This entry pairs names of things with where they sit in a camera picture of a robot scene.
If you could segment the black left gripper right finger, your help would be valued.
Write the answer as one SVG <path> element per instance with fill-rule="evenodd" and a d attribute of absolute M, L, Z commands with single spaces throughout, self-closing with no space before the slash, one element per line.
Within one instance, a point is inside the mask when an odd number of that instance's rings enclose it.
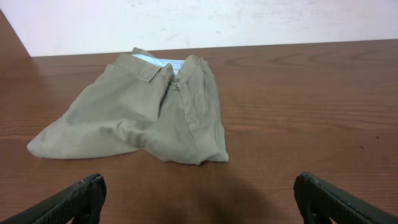
<path fill-rule="evenodd" d="M 397 224 L 397 217 L 308 172 L 297 176 L 294 197 L 304 224 Z"/>

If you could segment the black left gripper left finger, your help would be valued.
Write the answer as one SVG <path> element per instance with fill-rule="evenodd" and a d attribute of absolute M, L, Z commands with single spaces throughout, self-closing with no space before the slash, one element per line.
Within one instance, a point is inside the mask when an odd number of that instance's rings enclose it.
<path fill-rule="evenodd" d="M 106 198 L 106 184 L 100 174 L 92 174 L 2 224 L 98 224 Z"/>

